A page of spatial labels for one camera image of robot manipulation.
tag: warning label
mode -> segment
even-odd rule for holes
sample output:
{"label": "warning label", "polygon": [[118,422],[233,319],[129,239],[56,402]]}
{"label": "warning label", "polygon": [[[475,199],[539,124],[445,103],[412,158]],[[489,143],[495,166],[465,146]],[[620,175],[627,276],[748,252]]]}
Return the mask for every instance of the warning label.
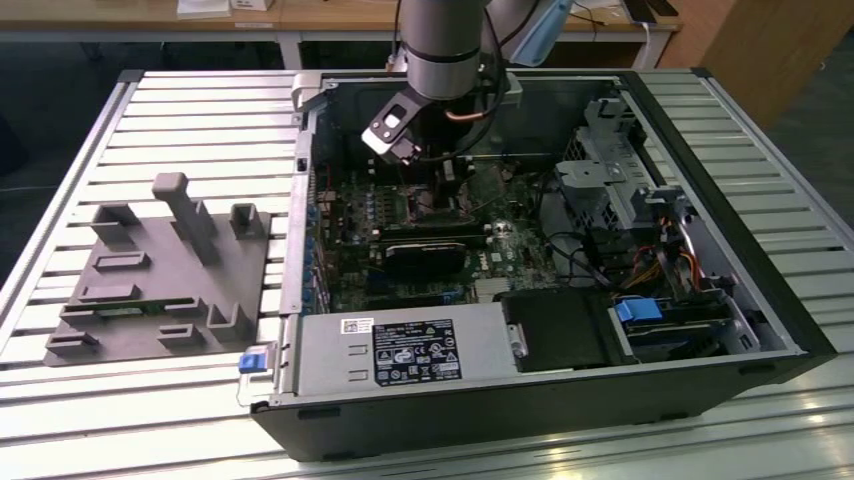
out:
{"label": "warning label", "polygon": [[380,387],[463,378],[451,319],[373,325],[373,364]]}

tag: black cable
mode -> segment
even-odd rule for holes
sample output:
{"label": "black cable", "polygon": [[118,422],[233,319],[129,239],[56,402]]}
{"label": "black cable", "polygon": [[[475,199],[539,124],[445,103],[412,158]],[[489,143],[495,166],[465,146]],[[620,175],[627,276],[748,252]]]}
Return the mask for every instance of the black cable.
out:
{"label": "black cable", "polygon": [[587,273],[589,273],[589,276],[592,277],[592,280],[605,290],[608,290],[611,292],[626,293],[626,290],[619,288],[616,285],[613,285],[613,283],[611,283],[611,280],[608,280],[608,278],[604,275],[601,275],[601,272],[599,272],[593,267],[591,267],[588,264],[581,262],[571,254],[565,253],[565,251],[563,251],[551,241],[548,241],[548,245],[551,246],[551,249],[553,250],[553,252],[568,260],[569,267],[572,266],[572,264],[575,264],[581,270],[584,270]]}
{"label": "black cable", "polygon": [[400,33],[400,3],[403,0],[397,0],[397,6],[395,7],[395,29],[391,32],[391,59],[397,55],[397,34]]}
{"label": "black cable", "polygon": [[483,124],[483,127],[480,128],[480,131],[475,135],[473,139],[468,142],[465,146],[457,148],[451,153],[445,153],[444,155],[440,155],[437,157],[421,158],[419,159],[419,162],[427,162],[427,163],[443,162],[465,153],[477,144],[477,142],[483,140],[483,137],[485,137],[485,134],[489,131],[489,128],[492,127],[492,123],[495,122],[495,115],[493,115],[495,111],[497,110],[497,106],[504,101],[504,57],[501,56],[501,47],[497,41],[497,34],[495,33],[495,25],[492,24],[492,17],[489,16],[489,12],[485,10],[485,8],[483,9],[483,15],[485,16],[485,23],[487,23],[487,26],[489,27],[489,37],[492,39],[492,48],[495,50],[492,54],[495,56],[495,67],[496,67],[495,86],[497,88],[492,105],[489,105],[489,108],[483,112],[485,123]]}
{"label": "black cable", "polygon": [[584,241],[584,234],[583,233],[577,233],[577,232],[568,232],[568,231],[560,231],[560,232],[555,232],[552,234],[548,235],[548,240],[551,240],[553,237],[556,237],[557,235],[565,235],[567,237],[573,238],[575,240]]}
{"label": "black cable", "polygon": [[575,3],[575,5],[577,5],[584,10],[587,10],[587,15],[589,15],[589,18],[585,18],[584,20],[587,20],[592,25],[592,43],[596,43],[596,35],[599,34],[599,30],[596,29],[596,21],[592,19],[592,10],[589,10],[584,5],[581,5],[577,2]]}
{"label": "black cable", "polygon": [[509,41],[516,37],[516,35],[519,35],[519,32],[527,26],[528,22],[531,21],[531,17],[533,16],[533,12],[536,11],[536,7],[537,6],[539,6],[539,0],[533,0],[533,4],[531,5],[531,9],[528,10],[528,13],[524,15],[524,18],[521,19],[521,22],[519,23],[516,28],[512,30],[512,32],[509,32],[507,34],[507,36],[504,37],[504,39],[499,42],[499,45],[501,47],[504,45],[507,45],[507,43],[509,43]]}
{"label": "black cable", "polygon": [[531,218],[539,217],[539,211],[543,208],[543,200],[545,198],[545,185],[548,185],[549,173],[551,173],[551,170],[545,170],[539,180],[539,189],[536,190],[536,203],[533,204],[533,210],[531,210],[531,215],[529,215]]}
{"label": "black cable", "polygon": [[[577,255],[579,252],[584,251],[584,247],[577,247],[575,250],[572,250],[572,253],[569,253],[569,257],[575,258],[575,255]],[[589,280],[595,280],[595,278],[592,277],[592,275],[575,275],[575,262],[569,262],[569,276],[565,279],[565,283],[572,283],[572,280],[575,280],[576,278],[587,278]]]}
{"label": "black cable", "polygon": [[569,13],[569,17],[575,17],[575,18],[577,18],[580,20],[584,20],[585,22],[595,23],[600,27],[605,27],[608,25],[601,20],[589,20],[589,17],[581,17],[580,15],[576,15],[573,13]]}

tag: metal bracket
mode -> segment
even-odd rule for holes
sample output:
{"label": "metal bracket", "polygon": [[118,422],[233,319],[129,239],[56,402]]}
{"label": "metal bracket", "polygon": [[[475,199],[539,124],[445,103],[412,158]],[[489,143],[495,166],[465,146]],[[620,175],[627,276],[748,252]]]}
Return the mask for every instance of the metal bracket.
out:
{"label": "metal bracket", "polygon": [[563,177],[563,183],[572,188],[601,188],[626,181],[626,175],[619,167],[607,165],[599,160],[560,162],[555,168]]}
{"label": "metal bracket", "polygon": [[301,72],[293,76],[291,85],[291,102],[293,111],[304,112],[311,110],[321,102],[319,95],[323,92],[323,73]]}
{"label": "metal bracket", "polygon": [[509,86],[504,91],[501,105],[513,105],[515,107],[519,107],[519,105],[521,105],[521,83],[519,82],[519,77],[516,77],[511,72],[507,72],[507,82]]}

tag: cable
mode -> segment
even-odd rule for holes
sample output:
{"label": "cable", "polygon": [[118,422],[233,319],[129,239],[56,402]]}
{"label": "cable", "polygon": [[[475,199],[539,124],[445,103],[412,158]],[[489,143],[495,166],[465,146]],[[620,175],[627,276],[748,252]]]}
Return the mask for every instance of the cable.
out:
{"label": "cable", "polygon": [[638,275],[636,277],[631,278],[628,280],[628,283],[624,283],[621,285],[623,290],[627,290],[627,289],[640,285],[642,283],[646,283],[646,282],[654,280],[655,278],[658,278],[660,273],[662,273],[662,266],[660,266],[660,264],[656,263],[648,269],[646,269],[646,271],[640,275]]}
{"label": "cable", "polygon": [[485,134],[489,131],[489,128],[492,127],[492,123],[495,122],[493,113],[497,110],[497,106],[501,104],[504,100],[504,58],[501,56],[501,48],[497,42],[497,34],[495,33],[495,25],[492,24],[492,17],[489,16],[489,12],[485,10],[485,8],[483,9],[483,15],[485,16],[487,26],[489,27],[489,37],[492,39],[492,47],[495,49],[493,54],[495,54],[496,73],[497,73],[496,80],[495,80],[497,92],[495,93],[493,103],[487,109],[487,111],[483,112],[483,118],[485,118],[485,123],[483,124],[480,131],[477,132],[477,134],[475,135],[475,137],[472,138],[472,140],[468,142],[465,146],[457,148],[451,153],[439,155],[437,157],[419,159],[419,162],[423,162],[423,163],[443,162],[445,160],[455,158],[456,156],[465,153],[477,144],[477,142],[483,140],[483,137],[485,137]]}
{"label": "cable", "polygon": [[[569,253],[569,258],[575,258],[575,255],[577,255],[577,252],[583,251],[584,248],[583,247],[577,247],[575,250],[572,250],[572,253]],[[575,280],[575,260],[569,261],[569,276],[565,279],[565,283],[572,283],[572,280]]]}
{"label": "cable", "polygon": [[647,250],[652,250],[654,248],[655,247],[652,245],[647,245],[638,248],[638,251],[635,252],[635,256],[631,259],[631,263],[634,264],[634,268],[631,269],[632,274],[638,272],[638,267],[640,266],[640,254]]}
{"label": "cable", "polygon": [[587,20],[592,25],[592,43],[596,43],[596,36],[599,35],[599,29],[596,28],[596,21],[592,19],[592,10],[589,10],[584,5],[581,5],[577,2],[575,2],[575,5],[577,5],[584,10],[587,10],[587,15],[589,15],[589,18],[585,18],[584,20]]}
{"label": "cable", "polygon": [[567,237],[571,237],[572,239],[577,240],[579,242],[584,241],[584,234],[583,233],[567,232],[567,231],[555,232],[555,233],[549,234],[548,237],[545,237],[545,238],[548,238],[548,240],[551,240],[557,235],[565,235]]}
{"label": "cable", "polygon": [[457,115],[449,110],[444,111],[444,115],[448,117],[448,120],[453,122],[473,122],[475,120],[480,120],[484,117],[492,115],[495,110],[501,104],[504,100],[504,57],[501,55],[501,46],[497,41],[497,34],[495,33],[495,25],[492,24],[492,17],[489,16],[489,12],[487,9],[483,9],[483,15],[485,16],[487,25],[489,27],[489,36],[492,38],[492,48],[493,48],[493,61],[495,61],[495,88],[497,91],[495,92],[495,100],[485,110],[481,112],[468,113],[464,115]]}
{"label": "cable", "polygon": [[483,207],[485,207],[489,203],[492,203],[495,200],[497,200],[499,198],[504,198],[507,196],[509,192],[504,192],[500,195],[497,195],[496,197],[489,198],[485,202],[483,202],[480,205],[477,205],[475,208],[472,208],[468,212],[465,212],[468,215],[471,215],[472,213],[475,213],[477,210],[480,210]]}
{"label": "cable", "polygon": [[543,176],[540,177],[539,180],[539,189],[536,190],[536,204],[533,205],[533,210],[531,210],[531,215],[529,217],[536,218],[539,217],[539,211],[543,208],[543,200],[545,198],[545,185],[548,185],[548,174],[551,173],[549,170],[545,170],[545,172],[543,172]]}
{"label": "cable", "polygon": [[572,264],[575,264],[575,265],[579,266],[579,268],[581,270],[584,270],[587,273],[589,273],[589,276],[592,277],[593,281],[601,287],[604,287],[607,290],[611,290],[611,291],[615,291],[615,292],[620,292],[620,293],[624,292],[624,290],[621,288],[616,287],[611,283],[611,280],[608,280],[608,278],[604,275],[601,275],[601,272],[599,272],[588,264],[585,264],[579,259],[576,259],[571,254],[565,253],[565,251],[563,251],[551,241],[548,241],[548,245],[551,246],[551,249],[553,250],[553,252],[569,261],[569,266]]}
{"label": "cable", "polygon": [[640,55],[640,68],[646,68],[646,61],[650,58],[650,24],[643,22],[643,31],[646,32],[646,43],[643,44],[643,55]]}
{"label": "cable", "polygon": [[581,17],[580,15],[576,15],[573,13],[569,13],[569,17],[575,17],[575,18],[577,18],[580,20],[584,20],[585,22],[595,23],[600,27],[607,27],[607,25],[608,25],[601,20],[589,20],[589,17]]}
{"label": "cable", "polygon": [[519,35],[519,32],[524,29],[524,27],[527,26],[528,22],[531,21],[531,17],[533,16],[533,12],[536,11],[536,7],[539,7],[539,0],[533,0],[533,4],[531,5],[531,9],[528,10],[528,13],[524,15],[524,18],[521,19],[521,22],[519,23],[519,25],[516,26],[516,28],[512,30],[512,32],[509,32],[507,34],[507,36],[504,37],[504,39],[499,42],[499,46],[504,46],[509,43],[509,41],[516,37],[516,35]]}
{"label": "cable", "polygon": [[400,186],[405,185],[405,181],[403,180],[403,168],[400,164],[397,164],[397,180],[400,180]]}
{"label": "cable", "polygon": [[679,256],[688,261],[688,267],[691,269],[691,283],[694,284],[694,289],[699,290],[699,264],[696,262],[696,257],[691,255],[688,252],[679,252]]}

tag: aluminum table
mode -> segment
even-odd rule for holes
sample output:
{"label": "aluminum table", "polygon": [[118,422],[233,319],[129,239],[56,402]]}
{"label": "aluminum table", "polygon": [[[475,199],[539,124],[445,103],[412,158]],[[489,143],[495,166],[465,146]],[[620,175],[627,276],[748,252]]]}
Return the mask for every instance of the aluminum table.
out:
{"label": "aluminum table", "polygon": [[[211,213],[273,214],[259,341],[277,327],[296,129],[293,72],[128,73],[0,292],[0,477],[832,478],[854,463],[854,235],[712,79],[642,75],[840,355],[698,418],[300,464],[239,403],[239,354],[48,368],[44,344],[96,235],[97,204],[166,215],[190,178]],[[648,145],[666,180],[674,174]],[[260,392],[261,381],[249,385]],[[567,399],[567,408],[572,408]]]}

